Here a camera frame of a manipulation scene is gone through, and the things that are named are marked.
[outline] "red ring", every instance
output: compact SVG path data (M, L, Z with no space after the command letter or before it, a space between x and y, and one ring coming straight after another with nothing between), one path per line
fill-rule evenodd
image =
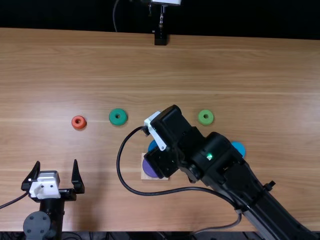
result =
M75 116L72 118L71 124L75 129L83 129L87 125L87 121L83 116Z

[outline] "black cable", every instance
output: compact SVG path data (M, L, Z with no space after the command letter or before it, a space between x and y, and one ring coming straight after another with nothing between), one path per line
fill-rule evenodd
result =
M255 231L252 232L254 235L256 235L259 239L261 240L265 240L264 238L262 238L258 233L256 233Z
M111 238L112 238L113 240L116 240L116 239L114 238L114 236L112 235L111 232L109 232L109 235L111 236Z
M9 238L10 240L13 240L12 237L9 235L9 233L8 233L7 231L5 231L4 233L8 236L8 238Z
M14 200L12 200L12 201L10 201L10 202L7 202L7 203L1 205L1 206L0 206L0 209L3 209L3 208L5 208L5 207L8 207L8 206L11 205L11 204L14 204L14 203L18 202L19 200L23 199L23 198L24 198L25 196L27 196L27 195L28 195L28 193L25 192L24 194L22 194L21 196L17 197L16 199L14 199Z
M248 235L243 231L242 234L245 236L246 239L249 239Z
M82 237L78 234L78 233L75 233L73 231L64 231L63 233L66 233L66 234L74 234L76 235L78 238L80 238L80 240L82 240Z
M122 183L122 185L131 193L136 194L136 195L140 195L140 196L159 196L159 195L167 195L167 194L173 194L173 193L179 193L179 192L184 192L184 191L201 191L201 192L206 192L209 194L213 194L225 201L227 201L230 205L233 206L234 209L237 209L238 206L235 202L233 202L231 199L229 199L228 197L222 195L221 193L214 191L212 189L209 188L204 188L204 187L198 187L198 186L187 186L187 187L179 187L179 188L175 188L175 189L170 189L170 190L165 190L165 191L155 191L155 192L143 192L143 191L137 191L133 188L131 188L123 179L122 175L121 175L121 171L120 171L120 158L121 158L121 153L124 149L125 144L127 143L127 141L139 130L142 130L146 128L145 126L139 126L136 129L134 129L132 132L129 133L128 136L125 137L125 139L123 140L123 142L121 143L121 146L119 148L119 152L118 155L116 157L116 173L119 177L120 182ZM235 222L228 224L228 225L224 225L224 226L216 226L216 227L208 227L208 228L204 228L201 229L199 231L196 231L192 234L197 234L199 232L203 232L206 230L211 230L211 229L226 229L226 228L232 228L234 226L236 226L237 224L240 223L242 219L241 214L238 214L238 218Z
M68 239L78 240L78 238L73 237L73 236L68 236L68 237L66 237L66 238L64 238L62 240L68 240Z

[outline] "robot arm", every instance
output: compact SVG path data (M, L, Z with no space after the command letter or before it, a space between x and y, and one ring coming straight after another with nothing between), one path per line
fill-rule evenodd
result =
M159 147L145 154L159 178L180 169L191 183L206 186L233 200L239 211L267 240L318 240L270 194L273 181L262 185L227 138L217 132L202 136L173 105L144 121L145 133Z
M71 182L73 188L59 189L60 178L57 171L40 171L37 161L32 171L21 184L21 190L29 194L39 211L31 213L23 223L26 240L60 240L65 214L65 201L75 201L77 194L85 193L78 162L73 162Z

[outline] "wood grain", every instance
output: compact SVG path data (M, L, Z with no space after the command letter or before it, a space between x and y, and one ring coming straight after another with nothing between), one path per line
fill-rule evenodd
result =
M272 194L302 224L320 231L320 42L315 40L171 36L0 28L0 202L22 194L36 161L71 186L78 159L86 193L67 202L64 231L194 231L225 225L236 215L227 203L199 192L141 197L116 173L123 138L157 110L178 105L207 135L244 143L258 178L277 184ZM128 122L109 123L123 108ZM197 114L210 109L213 125ZM71 119L87 127L76 131ZM150 138L128 142L121 168L141 191L188 186L141 181L141 153ZM0 211L1 231L21 231L39 205L29 198ZM244 219L230 231L251 231Z

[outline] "blue disc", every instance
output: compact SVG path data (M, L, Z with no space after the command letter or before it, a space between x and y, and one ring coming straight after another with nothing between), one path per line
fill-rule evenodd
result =
M238 152L242 155L242 157L244 158L245 155L246 155L246 149L245 149L245 146L241 143L241 142L238 142L238 141L233 141L231 142L231 144L235 147L235 149L238 150Z
M151 150L153 150L155 147L157 147L157 143L155 140L153 140L152 142L150 142L149 146L148 146L148 152L150 152Z

